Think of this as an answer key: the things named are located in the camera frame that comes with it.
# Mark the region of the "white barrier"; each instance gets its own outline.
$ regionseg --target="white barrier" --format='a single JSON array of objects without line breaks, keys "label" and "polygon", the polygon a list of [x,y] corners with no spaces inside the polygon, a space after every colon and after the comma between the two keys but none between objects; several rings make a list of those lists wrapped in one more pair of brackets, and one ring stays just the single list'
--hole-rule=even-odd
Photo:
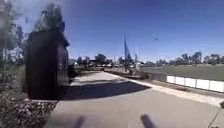
[{"label": "white barrier", "polygon": [[224,82],[210,81],[210,90],[217,92],[224,92]]},{"label": "white barrier", "polygon": [[196,87],[196,79],[185,78],[185,86]]},{"label": "white barrier", "polygon": [[175,77],[174,76],[166,76],[166,81],[168,83],[175,83]]},{"label": "white barrier", "polygon": [[176,77],[175,84],[184,85],[184,77]]},{"label": "white barrier", "polygon": [[196,88],[201,88],[201,89],[209,90],[209,80],[197,79]]}]

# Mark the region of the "blue sky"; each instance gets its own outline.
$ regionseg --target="blue sky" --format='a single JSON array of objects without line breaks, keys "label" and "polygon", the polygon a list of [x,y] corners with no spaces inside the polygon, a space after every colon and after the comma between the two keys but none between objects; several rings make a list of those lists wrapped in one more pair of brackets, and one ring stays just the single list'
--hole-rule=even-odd
[{"label": "blue sky", "polygon": [[224,55],[223,0],[20,1],[23,17],[32,21],[19,20],[27,32],[47,3],[62,6],[70,58],[92,58],[97,53],[124,56],[124,35],[132,57],[137,49],[143,61],[174,59],[195,51]]}]

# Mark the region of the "white fence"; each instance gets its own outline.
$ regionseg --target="white fence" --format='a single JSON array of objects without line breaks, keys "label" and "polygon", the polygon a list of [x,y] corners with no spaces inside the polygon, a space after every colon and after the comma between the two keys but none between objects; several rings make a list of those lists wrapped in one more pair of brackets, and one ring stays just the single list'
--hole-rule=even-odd
[{"label": "white fence", "polygon": [[202,80],[193,78],[184,78],[178,76],[166,76],[168,83],[177,84],[181,86],[199,88],[209,91],[224,92],[224,82],[214,80]]}]

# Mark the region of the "footpath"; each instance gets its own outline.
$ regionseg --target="footpath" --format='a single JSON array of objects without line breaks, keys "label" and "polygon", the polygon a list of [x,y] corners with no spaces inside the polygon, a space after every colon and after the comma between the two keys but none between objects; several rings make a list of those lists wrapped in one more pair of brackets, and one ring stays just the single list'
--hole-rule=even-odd
[{"label": "footpath", "polygon": [[222,101],[105,72],[88,72],[74,80],[45,127],[223,128]]}]

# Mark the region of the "green grass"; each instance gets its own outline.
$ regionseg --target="green grass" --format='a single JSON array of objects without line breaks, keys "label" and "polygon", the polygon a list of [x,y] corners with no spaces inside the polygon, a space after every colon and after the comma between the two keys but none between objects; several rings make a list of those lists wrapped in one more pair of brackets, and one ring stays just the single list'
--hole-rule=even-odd
[{"label": "green grass", "polygon": [[224,66],[163,66],[141,67],[143,72],[167,74],[197,79],[224,81]]}]

